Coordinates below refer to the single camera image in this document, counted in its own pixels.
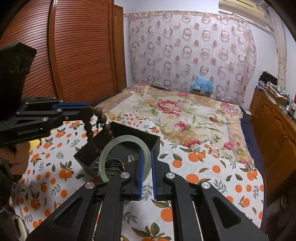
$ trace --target patterned curtain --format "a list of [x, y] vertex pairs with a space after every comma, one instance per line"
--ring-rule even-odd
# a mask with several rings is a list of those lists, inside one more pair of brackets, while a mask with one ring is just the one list
[[243, 19], [204, 12], [129, 15], [134, 83], [189, 92], [198, 76], [213, 82], [212, 98], [243, 105], [256, 46]]

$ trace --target metal bolt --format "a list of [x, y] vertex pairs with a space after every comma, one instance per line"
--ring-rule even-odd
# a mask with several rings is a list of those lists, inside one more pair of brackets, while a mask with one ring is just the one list
[[88, 183], [86, 183], [86, 184], [85, 184], [85, 188], [87, 188], [87, 189], [92, 189], [92, 188], [94, 188], [94, 183], [92, 183], [92, 182], [88, 182]]
[[165, 176], [169, 179], [174, 179], [176, 175], [172, 172], [168, 172]]
[[208, 182], [203, 182], [203, 183], [202, 183], [202, 187], [203, 187], [204, 189], [209, 189], [209, 188], [211, 187], [211, 184], [208, 183]]
[[128, 172], [123, 172], [120, 174], [120, 176], [124, 179], [129, 178], [130, 174]]

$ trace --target floral blanket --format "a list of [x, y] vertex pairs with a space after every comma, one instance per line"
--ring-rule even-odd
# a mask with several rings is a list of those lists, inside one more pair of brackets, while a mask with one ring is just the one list
[[[168, 163], [172, 172], [188, 182], [210, 182], [260, 227], [264, 188], [262, 176], [255, 168], [219, 157], [220, 150], [210, 141], [194, 148], [171, 143], [151, 119], [141, 117], [137, 111], [123, 113], [119, 122], [160, 136], [158, 158]], [[82, 123], [66, 122], [30, 152], [28, 170], [12, 189], [16, 214], [24, 219], [30, 232], [85, 182], [96, 181], [73, 157], [86, 142]], [[170, 201], [153, 199], [150, 171], [143, 183], [142, 200], [124, 203], [123, 240], [174, 240], [172, 221]]]
[[[109, 120], [160, 136], [158, 158], [172, 172], [188, 182], [210, 182], [260, 227], [263, 180], [257, 169], [247, 165], [252, 159], [237, 106], [146, 85], [126, 89], [101, 106]], [[28, 170], [12, 188], [16, 214], [30, 232], [85, 182], [96, 182], [73, 157], [86, 139], [83, 123], [68, 121], [30, 152]], [[142, 200], [124, 204], [124, 241], [174, 240], [171, 203], [155, 201], [152, 193], [150, 172]]]
[[193, 148], [210, 141], [218, 147], [221, 157], [255, 167], [241, 129], [238, 105], [137, 84], [99, 106], [111, 121], [119, 121], [122, 113], [136, 110], [152, 119], [170, 142]]

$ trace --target wall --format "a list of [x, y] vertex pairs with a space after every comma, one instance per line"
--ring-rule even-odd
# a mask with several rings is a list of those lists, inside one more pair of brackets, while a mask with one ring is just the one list
[[293, 39], [288, 28], [284, 25], [287, 43], [287, 76], [286, 76], [286, 91], [294, 100], [296, 92], [296, 42]]
[[[188, 10], [219, 13], [218, 0], [115, 0], [115, 4], [123, 7], [123, 12], [147, 12], [161, 10]], [[262, 27], [256, 23], [250, 23], [254, 40], [257, 48], [257, 63], [253, 77], [247, 86], [245, 95], [245, 108], [248, 108], [254, 88], [258, 82], [262, 71], [268, 71], [270, 74], [277, 77], [278, 72], [278, 57], [276, 52], [276, 43], [271, 35], [268, 27]], [[128, 44], [128, 20], [124, 22], [125, 33], [125, 56], [126, 56], [126, 75], [127, 85], [133, 84], [131, 77], [131, 64], [129, 59], [129, 44]]]

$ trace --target cardboard box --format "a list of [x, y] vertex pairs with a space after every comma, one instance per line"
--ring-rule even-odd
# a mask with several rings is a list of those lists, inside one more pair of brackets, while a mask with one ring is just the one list
[[205, 97], [211, 97], [211, 92], [201, 91], [201, 90], [197, 90], [197, 89], [193, 89], [192, 94], [199, 95], [199, 96], [205, 96]]

